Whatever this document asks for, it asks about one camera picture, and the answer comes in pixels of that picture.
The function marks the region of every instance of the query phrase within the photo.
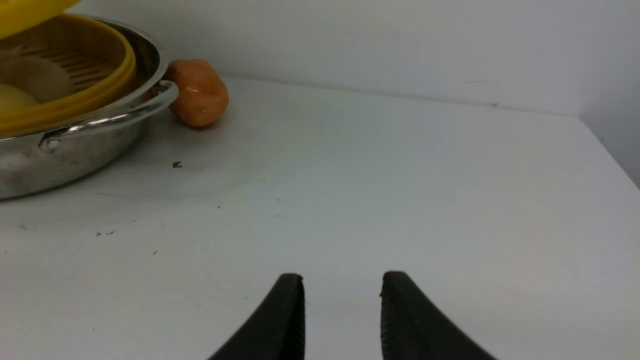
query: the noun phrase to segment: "white table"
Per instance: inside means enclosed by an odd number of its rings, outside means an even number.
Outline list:
[[[204,360],[282,272],[308,359],[380,359],[391,269],[502,360],[640,354],[640,193],[578,119],[227,83],[219,126],[0,203],[3,359]]]

